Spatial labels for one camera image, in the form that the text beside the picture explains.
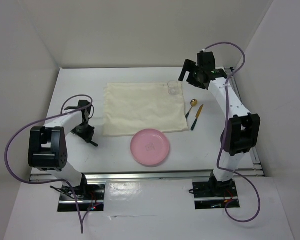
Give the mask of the gold fork green handle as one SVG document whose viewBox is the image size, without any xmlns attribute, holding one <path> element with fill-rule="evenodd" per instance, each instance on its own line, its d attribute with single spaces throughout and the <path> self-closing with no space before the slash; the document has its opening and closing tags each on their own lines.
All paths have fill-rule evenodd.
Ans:
<svg viewBox="0 0 300 240">
<path fill-rule="evenodd" d="M 95 147 L 98 147 L 98 146 L 99 146 L 97 143 L 95 143 L 95 142 L 93 142 L 93 141 L 90 141 L 90 144 L 92 144 L 92 145 L 95 146 Z"/>
</svg>

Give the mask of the clear plastic cup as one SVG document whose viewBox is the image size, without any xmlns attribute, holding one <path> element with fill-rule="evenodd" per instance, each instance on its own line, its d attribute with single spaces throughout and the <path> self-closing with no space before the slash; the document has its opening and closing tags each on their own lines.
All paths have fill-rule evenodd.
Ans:
<svg viewBox="0 0 300 240">
<path fill-rule="evenodd" d="M 179 93 L 179 82 L 178 81 L 169 81 L 167 83 L 168 93 L 172 96 L 175 96 Z"/>
</svg>

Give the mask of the cream cloth placemat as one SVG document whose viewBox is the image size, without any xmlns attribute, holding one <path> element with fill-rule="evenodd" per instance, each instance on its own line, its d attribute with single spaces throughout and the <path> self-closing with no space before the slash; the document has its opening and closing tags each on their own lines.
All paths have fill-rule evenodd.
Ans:
<svg viewBox="0 0 300 240">
<path fill-rule="evenodd" d="M 166 82 L 108 83 L 104 91 L 103 136 L 132 136 L 144 129 L 163 133 L 189 129 L 182 85 L 177 86 L 176 94 L 170 94 Z"/>
</svg>

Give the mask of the pink round plate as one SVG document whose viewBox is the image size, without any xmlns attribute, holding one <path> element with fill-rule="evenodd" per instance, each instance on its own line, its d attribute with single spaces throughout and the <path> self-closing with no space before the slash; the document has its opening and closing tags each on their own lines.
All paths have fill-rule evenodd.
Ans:
<svg viewBox="0 0 300 240">
<path fill-rule="evenodd" d="M 169 155 L 170 142 L 159 130 L 143 129 L 132 137 L 130 152 L 139 164 L 155 167 L 162 164 Z"/>
</svg>

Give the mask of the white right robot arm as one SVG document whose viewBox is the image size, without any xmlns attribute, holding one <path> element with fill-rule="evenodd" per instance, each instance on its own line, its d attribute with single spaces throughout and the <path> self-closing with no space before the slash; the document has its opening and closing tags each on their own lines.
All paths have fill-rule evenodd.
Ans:
<svg viewBox="0 0 300 240">
<path fill-rule="evenodd" d="M 243 105 L 231 87 L 230 77 L 223 69 L 216 68 L 212 52 L 200 51 L 197 61 L 186 59 L 178 80 L 209 91 L 225 115 L 226 126 L 220 137 L 221 154 L 207 187 L 210 194 L 220 196 L 231 188 L 239 163 L 256 146 L 261 118 Z"/>
</svg>

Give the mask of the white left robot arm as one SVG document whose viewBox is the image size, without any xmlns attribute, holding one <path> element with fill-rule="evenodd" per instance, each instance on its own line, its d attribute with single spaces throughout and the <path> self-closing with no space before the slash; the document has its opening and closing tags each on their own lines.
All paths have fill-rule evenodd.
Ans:
<svg viewBox="0 0 300 240">
<path fill-rule="evenodd" d="M 65 115 L 44 126 L 34 126 L 30 130 L 29 166 L 70 183 L 70 192 L 78 200 L 87 197 L 89 187 L 86 176 L 68 162 L 66 136 L 74 134 L 85 143 L 97 147 L 98 144 L 93 142 L 95 128 L 89 124 L 90 114 L 93 112 L 91 102 L 79 100 L 77 106 L 65 108 Z"/>
</svg>

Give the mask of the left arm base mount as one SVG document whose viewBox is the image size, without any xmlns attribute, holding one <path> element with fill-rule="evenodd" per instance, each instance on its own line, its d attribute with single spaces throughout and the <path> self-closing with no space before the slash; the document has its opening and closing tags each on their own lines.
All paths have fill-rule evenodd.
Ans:
<svg viewBox="0 0 300 240">
<path fill-rule="evenodd" d="M 50 188 L 59 193 L 57 208 L 59 213 L 77 211 L 75 197 L 68 186 L 50 186 Z M 85 192 L 76 189 L 76 197 L 80 212 L 103 212 L 105 207 L 105 190 L 106 185 L 103 183 L 88 184 L 86 185 Z"/>
</svg>

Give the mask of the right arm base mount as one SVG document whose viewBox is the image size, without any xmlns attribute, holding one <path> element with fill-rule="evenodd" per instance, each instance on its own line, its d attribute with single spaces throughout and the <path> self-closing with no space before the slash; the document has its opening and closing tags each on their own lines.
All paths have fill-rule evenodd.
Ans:
<svg viewBox="0 0 300 240">
<path fill-rule="evenodd" d="M 237 187 L 234 181 L 229 186 L 213 189 L 209 182 L 193 182 L 192 188 L 188 191 L 194 197 L 196 210 L 240 208 Z"/>
</svg>

